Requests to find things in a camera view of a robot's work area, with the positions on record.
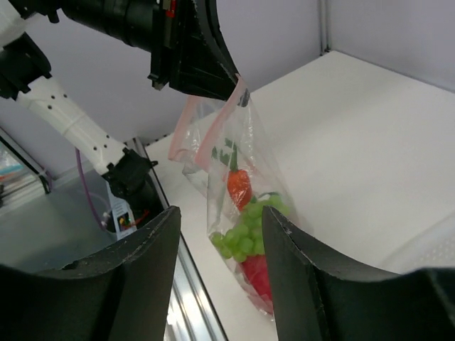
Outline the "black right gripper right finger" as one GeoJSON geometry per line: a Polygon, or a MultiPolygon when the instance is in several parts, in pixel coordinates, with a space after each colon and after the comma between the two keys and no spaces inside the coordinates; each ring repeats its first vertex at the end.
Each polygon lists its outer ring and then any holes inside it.
{"type": "Polygon", "coordinates": [[[263,209],[280,340],[453,340],[454,270],[407,274],[369,266],[263,209]]]}

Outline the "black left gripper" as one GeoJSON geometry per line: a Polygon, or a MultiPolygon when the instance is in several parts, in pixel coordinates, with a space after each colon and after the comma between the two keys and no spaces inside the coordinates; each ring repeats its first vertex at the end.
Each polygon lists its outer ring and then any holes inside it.
{"type": "MultiPolygon", "coordinates": [[[[238,70],[220,30],[216,1],[161,1],[152,33],[149,79],[154,89],[169,85],[184,94],[228,100],[238,70]]],[[[245,89],[237,105],[246,107],[249,100],[245,89]]]]}

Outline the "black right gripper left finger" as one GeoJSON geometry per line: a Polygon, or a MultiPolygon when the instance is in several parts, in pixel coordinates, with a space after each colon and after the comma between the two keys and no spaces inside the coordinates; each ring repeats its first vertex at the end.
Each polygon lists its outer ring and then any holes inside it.
{"type": "Polygon", "coordinates": [[[61,269],[1,267],[2,340],[162,340],[181,234],[164,210],[61,269]]]}

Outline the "clear zip top bag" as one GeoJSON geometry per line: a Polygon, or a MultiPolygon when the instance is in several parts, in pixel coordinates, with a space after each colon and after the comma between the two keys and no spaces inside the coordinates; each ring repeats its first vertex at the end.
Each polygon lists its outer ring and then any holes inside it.
{"type": "Polygon", "coordinates": [[[168,159],[206,199],[207,236],[259,311],[273,314],[262,236],[262,211],[277,209],[297,222],[245,81],[227,100],[190,96],[173,133],[168,159]]]}

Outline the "green fake grapes bunch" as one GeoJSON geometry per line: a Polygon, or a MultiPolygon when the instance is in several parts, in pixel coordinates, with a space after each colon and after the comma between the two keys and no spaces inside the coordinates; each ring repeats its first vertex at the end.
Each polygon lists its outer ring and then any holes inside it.
{"type": "Polygon", "coordinates": [[[209,239],[224,259],[234,259],[243,263],[249,257],[263,256],[262,209],[272,206],[284,215],[290,208],[278,193],[264,193],[244,206],[233,227],[225,232],[213,232],[209,239]]]}

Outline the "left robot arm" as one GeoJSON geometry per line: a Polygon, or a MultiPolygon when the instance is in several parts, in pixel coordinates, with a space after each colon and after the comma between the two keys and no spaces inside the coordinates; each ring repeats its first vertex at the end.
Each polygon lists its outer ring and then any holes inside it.
{"type": "Polygon", "coordinates": [[[97,125],[52,76],[26,30],[33,19],[59,14],[151,55],[152,87],[227,100],[237,68],[220,30],[215,1],[2,1],[1,96],[47,121],[92,164],[115,197],[145,218],[157,215],[159,196],[151,161],[97,125]]]}

